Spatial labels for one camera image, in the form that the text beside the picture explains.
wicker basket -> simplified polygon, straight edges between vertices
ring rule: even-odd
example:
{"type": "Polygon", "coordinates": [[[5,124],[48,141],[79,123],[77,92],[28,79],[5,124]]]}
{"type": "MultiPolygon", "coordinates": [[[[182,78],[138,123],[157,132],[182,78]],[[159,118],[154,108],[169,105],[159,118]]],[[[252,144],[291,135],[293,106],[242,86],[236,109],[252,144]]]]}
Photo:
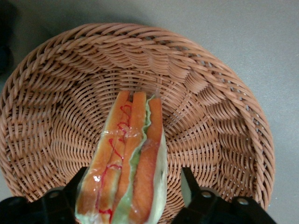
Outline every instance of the wicker basket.
{"type": "Polygon", "coordinates": [[[8,187],[30,201],[88,166],[120,90],[159,92],[168,146],[161,223],[183,206],[180,170],[230,200],[267,208],[274,179],[272,136],[252,92],[194,42],[161,28],[87,24],[32,51],[1,97],[0,159],[8,187]]]}

black object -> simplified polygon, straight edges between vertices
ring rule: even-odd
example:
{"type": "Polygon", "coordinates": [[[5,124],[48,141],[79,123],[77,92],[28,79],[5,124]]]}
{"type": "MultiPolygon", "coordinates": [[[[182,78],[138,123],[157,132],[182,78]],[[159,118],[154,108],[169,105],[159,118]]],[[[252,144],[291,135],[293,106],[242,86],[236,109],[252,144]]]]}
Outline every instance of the black object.
{"type": "Polygon", "coordinates": [[[0,46],[0,74],[5,72],[9,66],[10,50],[7,46],[0,46]]]}
{"type": "Polygon", "coordinates": [[[181,189],[186,207],[172,224],[275,224],[273,219],[249,197],[224,201],[212,189],[201,189],[190,168],[182,168],[181,189]]]}
{"type": "MultiPolygon", "coordinates": [[[[35,202],[28,203],[24,197],[0,202],[0,223],[75,224],[76,193],[85,170],[81,168],[63,190],[53,190],[35,202]]],[[[200,188],[190,168],[182,168],[181,189],[186,207],[172,224],[275,224],[251,198],[235,197],[229,203],[212,189],[200,188]]]]}
{"type": "Polygon", "coordinates": [[[2,224],[75,224],[77,187],[86,167],[81,168],[63,190],[46,193],[35,202],[10,197],[0,202],[2,224]]]}

wrapped sandwich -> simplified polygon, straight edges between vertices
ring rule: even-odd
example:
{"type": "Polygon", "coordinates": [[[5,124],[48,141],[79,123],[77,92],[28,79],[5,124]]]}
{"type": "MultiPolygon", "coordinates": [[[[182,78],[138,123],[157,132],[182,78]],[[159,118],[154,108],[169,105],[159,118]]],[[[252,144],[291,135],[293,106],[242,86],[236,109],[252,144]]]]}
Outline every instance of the wrapped sandwich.
{"type": "Polygon", "coordinates": [[[76,201],[83,224],[156,224],[166,203],[167,161],[160,98],[121,91],[76,201]]]}

red sauce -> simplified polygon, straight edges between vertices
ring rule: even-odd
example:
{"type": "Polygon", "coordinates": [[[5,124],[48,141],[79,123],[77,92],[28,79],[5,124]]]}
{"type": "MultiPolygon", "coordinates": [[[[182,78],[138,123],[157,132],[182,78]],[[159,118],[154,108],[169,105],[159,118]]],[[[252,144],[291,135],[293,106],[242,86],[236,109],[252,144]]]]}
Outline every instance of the red sauce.
{"type": "MultiPolygon", "coordinates": [[[[132,106],[130,106],[130,105],[124,105],[124,106],[120,107],[120,109],[123,111],[123,113],[128,116],[127,122],[120,122],[120,123],[117,124],[118,130],[120,130],[120,131],[123,132],[122,138],[118,139],[118,141],[121,141],[121,142],[125,142],[125,136],[127,134],[127,131],[126,131],[125,127],[123,127],[123,126],[129,127],[129,123],[130,123],[130,119],[131,119],[131,116],[124,110],[125,107],[129,107],[130,109],[132,109],[132,106]]],[[[113,144],[113,138],[110,138],[108,141],[109,141],[109,144],[112,147],[112,153],[115,153],[123,161],[123,159],[124,159],[123,156],[121,156],[119,154],[119,152],[115,148],[115,144],[113,144]]],[[[101,180],[100,180],[101,181],[101,187],[100,187],[100,189],[98,191],[98,195],[97,195],[97,200],[96,200],[96,204],[95,204],[96,209],[99,209],[98,203],[99,203],[99,200],[100,200],[100,193],[101,193],[101,191],[102,191],[102,189],[104,187],[105,175],[106,175],[107,170],[109,168],[121,169],[122,166],[121,165],[117,165],[117,164],[108,164],[106,166],[106,168],[105,168],[105,170],[104,170],[104,172],[102,174],[101,180]]],[[[113,217],[113,211],[112,211],[112,209],[107,209],[107,210],[101,210],[101,209],[99,209],[99,213],[100,214],[109,214],[110,215],[110,217],[109,217],[109,223],[111,223],[112,217],[113,217]]]]}
{"type": "Polygon", "coordinates": [[[108,210],[101,210],[101,209],[99,209],[99,213],[100,214],[109,214],[110,215],[109,216],[109,223],[111,223],[111,221],[112,221],[112,215],[113,215],[113,212],[112,212],[111,209],[108,209],[108,210]]]}

gray floor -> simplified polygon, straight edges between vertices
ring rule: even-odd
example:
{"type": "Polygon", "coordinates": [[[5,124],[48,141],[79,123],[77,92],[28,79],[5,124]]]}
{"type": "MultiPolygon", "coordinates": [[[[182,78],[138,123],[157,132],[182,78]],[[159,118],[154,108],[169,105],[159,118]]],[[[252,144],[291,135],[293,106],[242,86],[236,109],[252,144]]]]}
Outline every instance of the gray floor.
{"type": "MultiPolygon", "coordinates": [[[[269,214],[299,220],[299,1],[10,0],[14,66],[40,43],[89,22],[159,26],[199,43],[253,91],[270,123],[276,181],[269,214]]],[[[0,0],[0,8],[7,1],[0,0]]],[[[6,81],[0,77],[0,88],[6,81]]],[[[0,177],[0,200],[10,195],[0,177]]]]}

